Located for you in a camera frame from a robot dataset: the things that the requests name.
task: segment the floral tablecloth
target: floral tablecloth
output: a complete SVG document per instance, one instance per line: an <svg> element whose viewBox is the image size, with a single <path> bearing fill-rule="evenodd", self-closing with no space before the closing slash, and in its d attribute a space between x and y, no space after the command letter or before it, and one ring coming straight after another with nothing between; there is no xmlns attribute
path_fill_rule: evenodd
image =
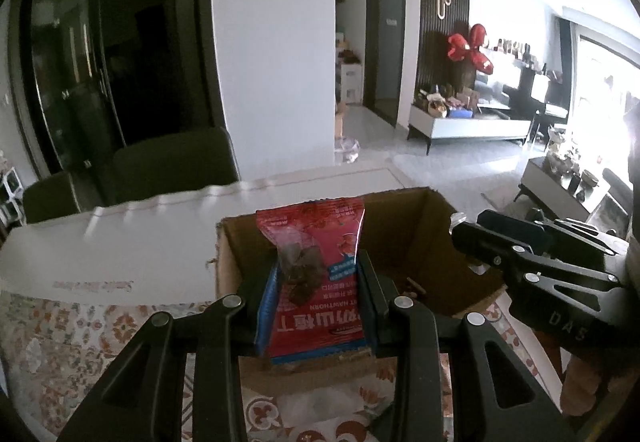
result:
<svg viewBox="0 0 640 442"><path fill-rule="evenodd" d="M210 303L84 305L0 294L0 348L10 395L22 415L57 436L107 364L155 312L174 317L202 312ZM496 303L484 313L544 387L527 350ZM449 364L441 356L445 438L452 440ZM369 422L393 401L394 359L375 362L370 375L312 392L266 396L242 385L250 442L372 442ZM182 438L191 433L194 356L187 361Z"/></svg>

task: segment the chair backrest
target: chair backrest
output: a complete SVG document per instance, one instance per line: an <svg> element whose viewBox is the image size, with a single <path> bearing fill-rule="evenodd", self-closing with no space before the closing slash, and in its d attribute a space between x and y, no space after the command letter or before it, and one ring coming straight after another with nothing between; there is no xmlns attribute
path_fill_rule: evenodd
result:
<svg viewBox="0 0 640 442"><path fill-rule="evenodd" d="M22 196L27 223L83 213L96 205L102 202L87 173L56 173L27 187Z"/></svg>
<svg viewBox="0 0 640 442"><path fill-rule="evenodd" d="M222 128L143 140L116 151L113 166L121 202L239 180L231 140Z"/></svg>
<svg viewBox="0 0 640 442"><path fill-rule="evenodd" d="M609 194L611 198L616 200L618 205L622 207L627 215L631 216L634 211L634 192L631 187L626 185L622 179L617 176L611 169L602 170L602 177L609 184Z"/></svg>

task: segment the red balloon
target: red balloon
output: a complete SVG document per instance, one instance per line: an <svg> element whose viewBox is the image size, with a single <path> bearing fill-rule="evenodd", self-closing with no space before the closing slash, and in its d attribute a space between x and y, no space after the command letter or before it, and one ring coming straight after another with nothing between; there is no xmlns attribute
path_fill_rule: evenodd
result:
<svg viewBox="0 0 640 442"><path fill-rule="evenodd" d="M476 67L476 70L487 75L494 73L494 64L478 50L472 50L469 54L471 57L471 63Z"/></svg>
<svg viewBox="0 0 640 442"><path fill-rule="evenodd" d="M449 52L447 57L451 60L463 60L466 54L471 50L471 46L466 42L460 34L453 34L449 38Z"/></svg>
<svg viewBox="0 0 640 442"><path fill-rule="evenodd" d="M480 24L473 25L469 32L469 45L471 48L477 50L484 43L486 37L486 29Z"/></svg>

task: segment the snack bag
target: snack bag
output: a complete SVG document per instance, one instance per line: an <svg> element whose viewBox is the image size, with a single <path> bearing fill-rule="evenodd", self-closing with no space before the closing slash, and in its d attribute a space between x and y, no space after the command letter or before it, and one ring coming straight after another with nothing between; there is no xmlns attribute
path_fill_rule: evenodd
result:
<svg viewBox="0 0 640 442"><path fill-rule="evenodd" d="M278 248L282 281L268 349L274 362L364 345L355 264L363 215L360 198L256 213L258 228Z"/></svg>

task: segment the dark door frame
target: dark door frame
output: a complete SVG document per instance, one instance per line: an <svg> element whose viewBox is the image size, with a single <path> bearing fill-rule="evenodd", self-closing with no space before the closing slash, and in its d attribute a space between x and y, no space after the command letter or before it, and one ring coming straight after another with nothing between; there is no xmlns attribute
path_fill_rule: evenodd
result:
<svg viewBox="0 0 640 442"><path fill-rule="evenodd" d="M402 19L399 25L402 36L402 54L400 56L400 77L398 78L398 100L400 99L400 86L402 83L402 64L404 59L404 19L406 16L406 0L402 3ZM364 61L364 92L363 104L372 110L380 118L386 120L389 124L395 126L398 120L398 112L396 119L393 120L389 115L382 113L375 108L376 98L376 81L378 78L378 20L380 18L380 10L378 0L367 0L366 11L366 33L365 33L365 61Z"/></svg>

